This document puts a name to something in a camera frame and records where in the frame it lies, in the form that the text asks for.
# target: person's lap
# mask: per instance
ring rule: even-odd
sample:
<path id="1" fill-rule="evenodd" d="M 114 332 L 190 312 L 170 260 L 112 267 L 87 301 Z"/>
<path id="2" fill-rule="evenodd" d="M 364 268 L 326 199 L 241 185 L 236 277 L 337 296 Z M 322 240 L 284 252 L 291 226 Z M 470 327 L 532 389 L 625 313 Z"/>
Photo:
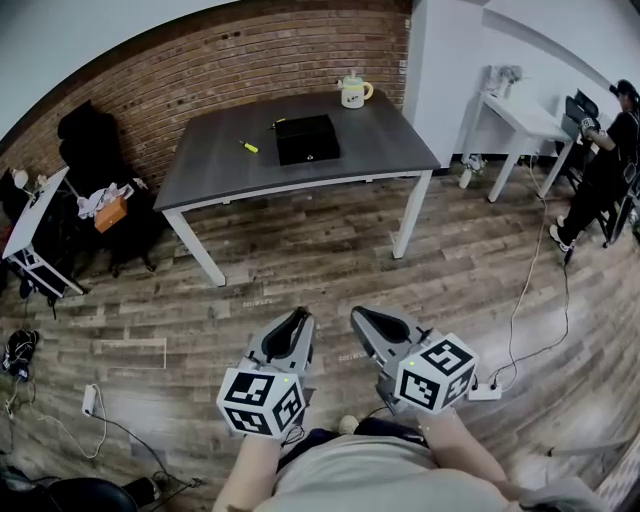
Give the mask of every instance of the person's lap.
<path id="1" fill-rule="evenodd" d="M 405 427 L 404 425 L 381 420 L 379 418 L 366 418 L 362 420 L 362 422 L 355 429 L 354 435 L 391 436 L 397 437 L 399 439 L 404 439 L 405 441 L 409 441 L 412 443 L 420 444 L 421 446 L 426 446 L 424 437 L 422 436 L 422 434 L 420 434 L 419 431 L 411 427 Z M 340 434 L 338 434 L 337 432 L 325 430 L 322 428 L 314 428 L 309 432 L 309 435 L 307 435 L 307 437 L 300 441 L 291 449 L 289 453 L 287 453 L 280 459 L 280 462 L 278 463 L 278 471 L 280 471 L 287 464 L 297 459 L 300 455 L 310 450 L 311 448 L 315 448 L 316 446 L 320 446 L 324 443 L 332 441 L 337 437 L 340 437 Z"/>

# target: forearm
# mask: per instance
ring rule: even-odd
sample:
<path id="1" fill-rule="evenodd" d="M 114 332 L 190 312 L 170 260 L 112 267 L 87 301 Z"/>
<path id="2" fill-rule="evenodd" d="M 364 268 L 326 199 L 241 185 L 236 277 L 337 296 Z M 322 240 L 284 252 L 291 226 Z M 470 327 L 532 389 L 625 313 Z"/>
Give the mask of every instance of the forearm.
<path id="1" fill-rule="evenodd" d="M 247 436 L 213 512 L 227 512 L 228 507 L 253 510 L 273 494 L 280 459 L 280 441 Z"/>
<path id="2" fill-rule="evenodd" d="M 419 413 L 418 421 L 440 467 L 488 480 L 508 498 L 519 492 L 519 488 L 509 483 L 495 457 L 471 435 L 452 408 L 437 416 Z"/>
<path id="3" fill-rule="evenodd" d="M 598 133 L 595 130 L 589 130 L 587 138 L 600 149 L 604 149 L 605 151 L 613 151 L 616 148 L 616 143 L 613 142 L 613 139 L 606 133 Z"/>

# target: black shirt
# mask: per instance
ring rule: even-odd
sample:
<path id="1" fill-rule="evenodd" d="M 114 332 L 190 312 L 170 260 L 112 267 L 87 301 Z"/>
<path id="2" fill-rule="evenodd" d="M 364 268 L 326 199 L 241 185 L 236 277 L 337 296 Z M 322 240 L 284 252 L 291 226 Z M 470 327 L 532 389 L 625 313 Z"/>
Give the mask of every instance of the black shirt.
<path id="1" fill-rule="evenodd" d="M 616 147 L 611 151 L 600 148 L 589 164 L 585 178 L 593 186 L 602 190 L 617 190 L 620 187 L 622 171 L 629 161 L 636 162 L 638 143 L 638 120 L 631 112 L 620 112 L 607 130 Z"/>

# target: tissue box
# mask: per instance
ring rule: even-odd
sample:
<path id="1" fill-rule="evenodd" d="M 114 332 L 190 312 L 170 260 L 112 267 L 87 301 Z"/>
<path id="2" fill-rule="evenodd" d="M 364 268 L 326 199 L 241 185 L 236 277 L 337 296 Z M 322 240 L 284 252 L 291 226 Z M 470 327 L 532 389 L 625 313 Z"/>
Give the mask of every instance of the tissue box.
<path id="1" fill-rule="evenodd" d="M 127 201 L 122 197 L 117 197 L 115 201 L 109 203 L 96 214 L 96 229 L 104 233 L 116 222 L 127 215 Z"/>

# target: brick wall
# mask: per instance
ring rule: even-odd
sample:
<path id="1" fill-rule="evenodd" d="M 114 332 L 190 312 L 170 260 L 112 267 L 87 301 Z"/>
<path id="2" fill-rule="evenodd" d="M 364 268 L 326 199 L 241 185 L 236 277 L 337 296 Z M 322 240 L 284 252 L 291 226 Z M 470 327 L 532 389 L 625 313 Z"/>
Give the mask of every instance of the brick wall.
<path id="1" fill-rule="evenodd" d="M 187 121 L 206 112 L 334 90 L 350 69 L 401 105 L 410 13 L 410 0 L 241 0 L 174 20 L 43 98 L 2 141 L 0 169 L 63 167 L 58 122 L 88 99 L 115 116 L 126 160 L 153 190 Z"/>

